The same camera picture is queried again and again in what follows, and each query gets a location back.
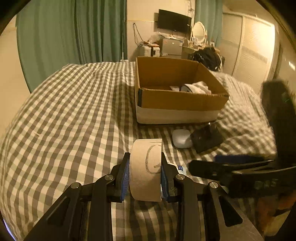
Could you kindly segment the small white blue tube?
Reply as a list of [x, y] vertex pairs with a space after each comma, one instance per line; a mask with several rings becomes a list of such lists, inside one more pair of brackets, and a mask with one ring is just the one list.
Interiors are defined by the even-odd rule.
[[177, 171], [179, 174], [182, 174], [182, 175], [187, 175], [187, 172], [186, 172], [186, 168], [181, 166], [181, 165], [177, 165]]

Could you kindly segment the beige tape roll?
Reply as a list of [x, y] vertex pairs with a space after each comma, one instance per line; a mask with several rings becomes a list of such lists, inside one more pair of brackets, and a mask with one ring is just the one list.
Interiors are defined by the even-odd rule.
[[138, 139], [129, 160], [129, 188], [137, 201], [161, 201], [162, 139]]

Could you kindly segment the black wallet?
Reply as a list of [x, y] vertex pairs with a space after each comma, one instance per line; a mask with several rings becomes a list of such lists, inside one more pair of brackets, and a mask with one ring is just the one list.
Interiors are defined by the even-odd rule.
[[195, 130], [191, 133], [190, 138], [197, 153], [214, 148], [223, 142], [223, 136], [215, 123], [208, 123]]

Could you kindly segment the white Huawei earbuds case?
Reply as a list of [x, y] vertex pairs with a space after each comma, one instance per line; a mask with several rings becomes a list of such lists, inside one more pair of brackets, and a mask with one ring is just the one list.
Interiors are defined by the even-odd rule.
[[172, 132], [172, 141], [176, 148], [188, 149], [193, 146], [191, 132], [186, 129], [174, 130]]

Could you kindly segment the grey checkered bed cover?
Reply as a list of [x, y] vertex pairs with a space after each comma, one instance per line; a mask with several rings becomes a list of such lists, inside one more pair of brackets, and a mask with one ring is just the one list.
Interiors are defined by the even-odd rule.
[[1, 213], [23, 240], [72, 183], [108, 174], [138, 138], [161, 138], [166, 159], [186, 167], [216, 155], [276, 152], [259, 96], [230, 75], [215, 77], [230, 97], [218, 115], [224, 142], [201, 154], [176, 149], [174, 126], [144, 126], [135, 117], [133, 62], [69, 64], [26, 100], [1, 141]]

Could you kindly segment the cardboard box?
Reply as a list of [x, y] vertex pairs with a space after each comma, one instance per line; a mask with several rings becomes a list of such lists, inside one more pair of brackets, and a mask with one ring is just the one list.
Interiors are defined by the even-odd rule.
[[[205, 82], [211, 95], [176, 92], [170, 86]], [[185, 59], [137, 57], [134, 77], [137, 122], [147, 125], [214, 121], [229, 94], [203, 64]]]

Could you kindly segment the white sock in box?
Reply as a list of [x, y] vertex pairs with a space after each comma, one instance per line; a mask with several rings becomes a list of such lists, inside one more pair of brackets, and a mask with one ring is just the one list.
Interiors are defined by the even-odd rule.
[[212, 94], [208, 85], [203, 81], [195, 82], [193, 84], [184, 84], [181, 87], [170, 86], [170, 89], [176, 92], [189, 92], [189, 93], [204, 94], [204, 95]]

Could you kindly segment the black clothes on chair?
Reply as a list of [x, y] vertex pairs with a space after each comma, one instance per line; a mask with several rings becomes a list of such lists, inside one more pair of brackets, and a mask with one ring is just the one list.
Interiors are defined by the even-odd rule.
[[214, 72], [223, 71], [222, 57], [216, 52], [214, 47], [199, 49], [188, 56], [189, 60], [203, 64], [207, 69]]

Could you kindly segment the white suitcase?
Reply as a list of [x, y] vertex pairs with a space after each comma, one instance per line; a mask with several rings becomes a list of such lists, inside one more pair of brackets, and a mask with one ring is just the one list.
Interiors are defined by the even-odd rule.
[[143, 45], [139, 48], [138, 56], [159, 57], [160, 56], [160, 47]]

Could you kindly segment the white louvered wardrobe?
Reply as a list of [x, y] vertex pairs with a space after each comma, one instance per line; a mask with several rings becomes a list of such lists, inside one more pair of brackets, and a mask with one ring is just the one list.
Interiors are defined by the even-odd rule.
[[223, 72], [260, 93], [273, 63], [275, 25], [255, 16], [224, 12], [218, 49], [225, 58]]

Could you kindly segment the oval white mirror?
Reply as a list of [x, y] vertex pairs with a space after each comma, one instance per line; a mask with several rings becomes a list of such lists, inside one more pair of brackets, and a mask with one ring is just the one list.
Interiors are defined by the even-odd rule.
[[202, 44], [206, 40], [207, 31], [202, 22], [196, 22], [192, 27], [192, 41], [196, 44]]

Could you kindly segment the green curtain left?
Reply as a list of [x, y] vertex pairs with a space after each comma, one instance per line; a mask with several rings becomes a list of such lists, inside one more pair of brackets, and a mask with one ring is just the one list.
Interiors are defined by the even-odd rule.
[[127, 59], [126, 1], [30, 1], [16, 16], [18, 55], [33, 92], [67, 64]]

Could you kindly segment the green curtain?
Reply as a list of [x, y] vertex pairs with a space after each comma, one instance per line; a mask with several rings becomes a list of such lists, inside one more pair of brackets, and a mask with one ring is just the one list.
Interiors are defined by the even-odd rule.
[[208, 42], [220, 45], [223, 21], [223, 3], [219, 0], [196, 0], [195, 23], [201, 22], [207, 30]]
[[16, 16], [18, 55], [33, 92], [67, 64], [127, 59], [126, 1], [30, 1]]

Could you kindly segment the green curtain right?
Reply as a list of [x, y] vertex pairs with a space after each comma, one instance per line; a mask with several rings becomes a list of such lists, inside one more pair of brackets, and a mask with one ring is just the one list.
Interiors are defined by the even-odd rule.
[[196, 0], [195, 23], [201, 22], [207, 30], [208, 42], [220, 45], [223, 21], [223, 3], [219, 0]]

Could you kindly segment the wall television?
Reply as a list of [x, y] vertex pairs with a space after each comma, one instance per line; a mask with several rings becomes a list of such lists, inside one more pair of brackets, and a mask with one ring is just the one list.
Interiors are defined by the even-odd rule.
[[190, 30], [192, 18], [172, 11], [159, 9], [157, 25], [159, 29], [187, 33]]

